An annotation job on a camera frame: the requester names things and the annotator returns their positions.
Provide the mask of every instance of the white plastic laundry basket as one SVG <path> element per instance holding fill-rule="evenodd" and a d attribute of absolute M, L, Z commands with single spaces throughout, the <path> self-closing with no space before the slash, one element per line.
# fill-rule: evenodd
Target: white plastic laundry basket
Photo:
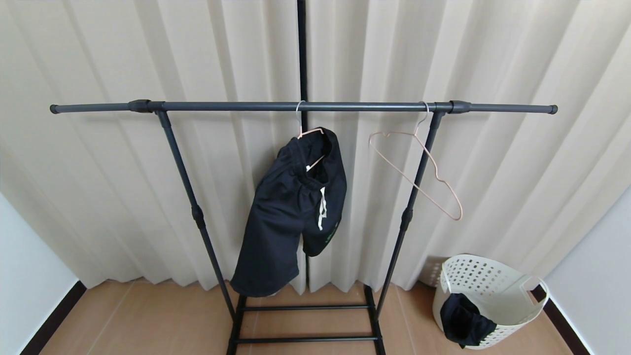
<path fill-rule="evenodd" d="M 546 292 L 539 303 L 533 302 L 525 286 L 534 287 L 536 282 Z M 433 301 L 434 319 L 441 330 L 440 309 L 452 293 L 467 296 L 480 314 L 497 324 L 480 346 L 467 346 L 468 349 L 485 349 L 497 344 L 535 319 L 548 301 L 548 286 L 541 279 L 474 255 L 456 255 L 442 264 L 440 285 Z"/>

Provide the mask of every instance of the clothes rack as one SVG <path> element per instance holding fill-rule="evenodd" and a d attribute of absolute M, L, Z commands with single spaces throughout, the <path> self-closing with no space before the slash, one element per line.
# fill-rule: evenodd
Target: clothes rack
<path fill-rule="evenodd" d="M 232 305 L 225 280 L 221 274 L 219 263 L 215 255 L 215 250 L 208 236 L 204 214 L 198 205 L 191 186 L 191 181 L 186 173 L 186 167 L 182 160 L 175 135 L 171 127 L 167 111 L 379 111 L 379 112 L 433 112 L 430 129 L 427 134 L 425 146 L 431 151 L 434 138 L 438 132 L 440 122 L 446 114 L 461 114 L 465 112 L 524 112 L 524 113 L 557 113 L 556 105 L 498 105 L 498 104 L 472 104 L 465 101 L 449 101 L 449 102 L 302 102 L 298 106 L 298 102 L 166 102 L 166 101 L 150 101 L 135 100 L 128 103 L 119 104 L 83 104 L 83 105 L 51 105 L 50 111 L 54 114 L 65 112 L 98 112 L 98 111 L 133 111 L 142 113 L 155 113 L 164 132 L 167 136 L 168 144 L 173 153 L 175 165 L 179 171 L 180 177 L 184 184 L 186 195 L 191 203 L 191 214 L 193 220 L 197 224 L 202 240 L 208 252 L 213 270 L 221 287 L 221 293 L 226 302 L 230 316 L 232 317 L 232 332 L 228 341 L 228 355 L 234 355 L 237 352 L 239 344 L 268 344 L 268 343 L 289 343 L 289 342 L 330 342 L 330 341 L 356 341 L 369 340 L 375 344 L 375 350 L 378 355 L 385 355 L 383 338 L 381 329 L 379 328 L 379 315 L 384 306 L 384 300 L 388 291 L 388 286 L 392 279 L 392 273 L 396 265 L 405 233 L 408 230 L 410 221 L 412 220 L 413 207 L 416 201 L 418 190 L 412 187 L 410 198 L 406 208 L 401 216 L 401 225 L 399 234 L 392 252 L 390 264 L 386 274 L 383 290 L 379 298 L 379 304 L 375 306 L 373 292 L 370 286 L 364 286 L 364 295 L 366 297 L 365 304 L 351 305 L 313 305 L 313 306 L 262 306 L 252 307 L 246 306 L 247 297 L 240 295 L 237 301 L 236 310 Z M 303 124 L 303 129 L 307 129 L 307 125 Z M 424 152 L 421 161 L 416 170 L 415 184 L 420 185 L 425 166 L 427 165 L 428 155 Z M 259 338 L 244 339 L 240 337 L 241 324 L 245 312 L 250 311 L 307 311 L 307 310 L 355 310 L 366 309 L 369 314 L 370 324 L 372 327 L 372 335 L 369 336 L 327 336 L 327 337 L 281 337 L 281 338 Z"/>

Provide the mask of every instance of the rack vertical pole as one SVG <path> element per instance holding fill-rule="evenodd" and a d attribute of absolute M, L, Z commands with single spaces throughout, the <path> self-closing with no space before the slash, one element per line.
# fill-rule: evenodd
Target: rack vertical pole
<path fill-rule="evenodd" d="M 427 148 L 428 152 L 431 152 L 432 150 L 433 141 L 434 138 L 436 138 L 436 132 L 438 132 L 438 127 L 440 126 L 442 116 L 445 116 L 444 111 L 434 111 L 432 115 L 430 131 L 427 133 L 427 139 L 425 140 L 425 148 Z M 427 153 L 423 151 L 423 156 L 421 156 L 421 161 L 418 164 L 418 169 L 416 170 L 416 178 L 414 178 L 414 184 L 417 186 L 421 186 L 421 179 L 423 178 L 423 173 L 425 172 L 425 166 L 427 166 L 428 158 L 429 156 L 427 155 Z M 418 190 L 416 187 L 413 186 L 412 192 L 410 193 L 410 199 L 408 200 L 408 206 L 405 208 L 405 210 L 403 210 L 403 215 L 401 216 L 401 227 L 399 228 L 399 235 L 396 238 L 396 244 L 394 245 L 394 251 L 392 252 L 392 258 L 390 259 L 390 265 L 388 266 L 388 273 L 386 274 L 384 288 L 383 291 L 381 291 L 381 297 L 379 298 L 379 305 L 377 306 L 377 313 L 375 315 L 376 320 L 379 320 L 381 309 L 384 307 L 384 301 L 386 300 L 386 293 L 388 292 L 388 286 L 390 286 L 390 280 L 392 279 L 394 266 L 396 265 L 396 260 L 399 258 L 399 252 L 401 251 L 401 246 L 403 245 L 403 238 L 405 237 L 405 232 L 408 230 L 410 221 L 412 221 L 414 202 L 416 202 L 417 195 Z"/>
<path fill-rule="evenodd" d="M 232 317 L 232 321 L 235 322 L 235 310 L 232 307 L 232 301 L 230 300 L 230 295 L 228 294 L 228 289 L 226 288 L 226 282 L 221 274 L 221 269 L 219 268 L 219 263 L 217 262 L 215 250 L 213 249 L 213 245 L 210 243 L 210 237 L 208 236 L 208 230 L 204 221 L 204 212 L 201 210 L 201 207 L 198 205 L 197 200 L 195 199 L 191 180 L 189 179 L 188 173 L 186 173 L 186 167 L 184 166 L 184 161 L 182 160 L 182 154 L 180 153 L 180 148 L 177 146 L 175 135 L 173 134 L 173 129 L 171 128 L 171 120 L 169 120 L 166 111 L 156 111 L 156 115 L 158 115 L 158 118 L 160 118 L 160 123 L 162 124 L 162 128 L 164 128 L 164 133 L 167 136 L 168 145 L 171 148 L 173 158 L 175 159 L 175 165 L 177 165 L 177 170 L 180 172 L 180 177 L 182 178 L 184 189 L 186 190 L 186 195 L 189 197 L 189 201 L 191 203 L 191 214 L 193 216 L 193 219 L 195 220 L 195 223 L 198 225 L 199 233 L 201 234 L 201 238 L 203 239 L 204 245 L 206 246 L 206 251 L 208 252 L 208 256 L 210 257 L 210 263 L 213 265 L 213 270 L 215 271 L 215 276 L 217 277 L 219 286 L 221 287 L 223 298 L 225 299 L 226 305 L 228 306 L 230 317 Z"/>

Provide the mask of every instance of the baseboard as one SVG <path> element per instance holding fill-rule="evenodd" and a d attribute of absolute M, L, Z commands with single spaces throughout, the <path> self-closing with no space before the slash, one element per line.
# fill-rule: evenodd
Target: baseboard
<path fill-rule="evenodd" d="M 541 301 L 546 296 L 546 292 L 541 286 L 537 286 L 537 288 L 532 290 L 532 293 L 537 301 Z M 554 303 L 552 298 L 550 298 L 545 307 L 543 307 L 543 311 L 548 315 L 548 318 L 552 321 L 552 324 L 554 324 L 558 333 L 572 351 L 572 354 L 591 355 L 585 344 L 583 344 L 583 341 L 581 341 L 579 335 L 576 334 L 568 319 L 564 317 L 563 313 Z"/>
<path fill-rule="evenodd" d="M 55 331 L 61 325 L 61 322 L 66 319 L 68 313 L 73 309 L 79 298 L 83 296 L 86 287 L 77 281 L 76 284 L 68 291 L 64 299 L 55 307 L 55 310 L 46 319 L 46 322 L 42 324 L 37 333 L 31 338 L 27 346 L 22 350 L 21 355 L 36 355 L 39 354 L 48 340 L 55 334 Z"/>

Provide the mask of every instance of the clothes hanger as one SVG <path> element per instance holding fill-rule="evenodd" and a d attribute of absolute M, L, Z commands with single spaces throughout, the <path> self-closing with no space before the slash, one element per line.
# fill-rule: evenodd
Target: clothes hanger
<path fill-rule="evenodd" d="M 298 124 L 300 125 L 300 133 L 298 134 L 298 136 L 296 137 L 297 139 L 301 139 L 304 135 L 308 135 L 309 133 L 313 133 L 313 132 L 318 132 L 320 131 L 320 133 L 324 134 L 324 131 L 322 130 L 322 128 L 315 128 L 312 129 L 310 131 L 306 131 L 303 132 L 302 131 L 302 119 L 298 116 L 298 108 L 300 107 L 300 104 L 305 102 L 304 100 L 301 100 L 298 105 L 296 106 L 296 119 L 298 120 Z M 311 165 L 307 165 L 307 171 L 311 170 L 314 166 L 316 166 L 316 164 L 318 164 L 320 162 L 320 160 L 322 160 L 324 158 L 324 155 L 322 157 L 319 157 L 313 164 Z"/>
<path fill-rule="evenodd" d="M 427 116 L 430 114 L 430 108 L 429 106 L 423 102 L 425 104 L 425 108 L 427 109 L 427 112 L 425 113 L 425 117 L 423 117 L 423 119 L 416 124 L 416 129 L 414 130 L 414 133 L 409 133 L 409 132 L 401 132 L 401 131 L 390 131 L 388 133 L 384 133 L 384 132 L 376 132 L 376 133 L 372 133 L 370 135 L 370 138 L 368 139 L 368 144 L 375 150 L 375 152 L 377 152 L 377 154 L 379 154 L 379 156 L 381 156 L 388 164 L 390 164 L 393 168 L 395 168 L 401 175 L 403 175 L 403 177 L 408 180 L 418 191 L 420 191 L 423 195 L 425 195 L 425 197 L 427 197 L 434 205 L 436 205 L 436 207 L 438 207 L 441 211 L 443 211 L 446 215 L 449 216 L 449 218 L 453 219 L 453 220 L 461 220 L 463 217 L 463 205 L 460 203 L 460 199 L 458 199 L 458 196 L 456 195 L 456 192 L 454 191 L 453 188 L 451 188 L 451 185 L 441 179 L 438 176 L 438 166 L 436 165 L 436 161 L 434 161 L 434 158 L 432 157 L 432 154 L 430 154 L 430 151 L 427 150 L 427 148 L 425 148 L 425 145 L 423 144 L 423 142 L 419 139 L 419 137 L 416 135 L 418 133 L 418 127 L 419 125 L 424 122 L 424 120 L 426 120 Z M 447 212 L 447 210 L 445 210 L 444 208 L 442 208 L 438 202 L 436 202 L 433 198 L 429 197 L 429 195 L 427 195 L 423 190 L 421 190 L 421 188 L 416 185 L 414 183 L 414 180 L 410 179 L 409 177 L 407 177 L 405 175 L 405 173 L 403 171 L 401 171 L 398 167 L 396 167 L 390 160 L 388 160 L 383 154 L 381 154 L 381 152 L 372 144 L 372 138 L 375 135 L 381 134 L 384 137 L 388 138 L 390 137 L 391 134 L 400 134 L 400 135 L 408 135 L 408 136 L 412 136 L 415 138 L 415 140 L 418 142 L 418 144 L 421 145 L 421 147 L 423 147 L 423 150 L 425 151 L 425 153 L 427 154 L 427 156 L 430 158 L 430 160 L 432 161 L 432 164 L 434 165 L 434 171 L 435 171 L 435 176 L 436 176 L 436 180 L 440 181 L 441 183 L 445 184 L 448 188 L 449 191 L 451 191 L 451 195 L 453 195 L 453 197 L 456 199 L 456 202 L 458 203 L 458 208 L 460 209 L 460 215 L 458 217 L 454 217 L 453 215 L 451 215 L 449 212 Z"/>

